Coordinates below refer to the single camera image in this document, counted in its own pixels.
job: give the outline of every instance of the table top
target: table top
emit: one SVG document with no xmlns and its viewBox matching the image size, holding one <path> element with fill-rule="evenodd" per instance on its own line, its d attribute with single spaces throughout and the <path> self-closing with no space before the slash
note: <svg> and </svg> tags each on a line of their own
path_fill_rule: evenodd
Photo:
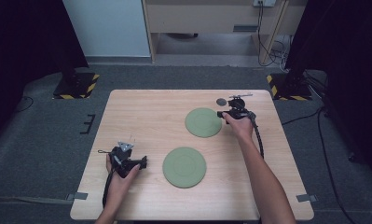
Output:
<svg viewBox="0 0 372 224">
<path fill-rule="evenodd" d="M 250 90 L 116 90 L 112 91 L 93 143 L 71 217 L 96 219 L 102 212 L 107 178 L 105 154 L 118 141 L 133 143 L 131 159 L 147 156 L 147 168 L 134 180 L 120 211 L 119 220 L 252 220 L 259 219 L 250 181 L 238 142 L 223 120 L 222 129 L 209 138 L 191 134 L 186 115 L 196 108 L 226 111 L 218 98 L 242 97 L 255 112 L 263 142 L 265 161 L 281 181 L 297 220 L 313 218 L 310 202 L 299 203 L 306 194 L 293 154 L 268 91 Z M 190 189 L 170 184 L 162 172 L 166 155 L 178 147 L 193 147 L 206 160 L 206 174 Z"/>
</svg>

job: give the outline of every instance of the person's right hand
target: person's right hand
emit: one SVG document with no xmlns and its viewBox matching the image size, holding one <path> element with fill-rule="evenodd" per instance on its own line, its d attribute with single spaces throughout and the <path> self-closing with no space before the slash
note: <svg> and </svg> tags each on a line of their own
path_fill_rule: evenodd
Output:
<svg viewBox="0 0 372 224">
<path fill-rule="evenodd" d="M 249 137 L 253 133 L 253 124 L 248 118 L 234 119 L 229 114 L 223 112 L 223 118 L 229 123 L 232 131 L 238 138 Z"/>
</svg>

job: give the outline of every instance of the green circular mat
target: green circular mat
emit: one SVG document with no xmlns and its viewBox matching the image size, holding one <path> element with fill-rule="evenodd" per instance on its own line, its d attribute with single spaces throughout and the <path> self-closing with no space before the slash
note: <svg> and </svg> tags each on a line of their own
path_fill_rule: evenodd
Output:
<svg viewBox="0 0 372 224">
<path fill-rule="evenodd" d="M 187 189 L 196 186 L 203 179 L 206 161 L 196 149 L 178 147 L 166 156 L 162 169 L 171 184 Z"/>
<path fill-rule="evenodd" d="M 221 130 L 221 119 L 209 108 L 197 108 L 186 116 L 186 128 L 198 137 L 211 137 Z"/>
</svg>

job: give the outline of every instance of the wall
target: wall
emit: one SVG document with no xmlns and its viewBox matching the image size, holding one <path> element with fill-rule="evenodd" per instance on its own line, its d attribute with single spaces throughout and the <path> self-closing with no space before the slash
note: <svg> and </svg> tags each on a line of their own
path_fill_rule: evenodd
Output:
<svg viewBox="0 0 372 224">
<path fill-rule="evenodd" d="M 150 57 L 142 1 L 63 0 L 86 57 Z"/>
</svg>

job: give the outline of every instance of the baseboard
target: baseboard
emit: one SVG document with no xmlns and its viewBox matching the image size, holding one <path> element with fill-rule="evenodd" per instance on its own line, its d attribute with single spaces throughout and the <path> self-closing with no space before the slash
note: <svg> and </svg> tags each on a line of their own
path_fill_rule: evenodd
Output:
<svg viewBox="0 0 372 224">
<path fill-rule="evenodd" d="M 86 56 L 88 64 L 151 64 L 151 57 L 107 57 L 107 56 Z"/>
</svg>

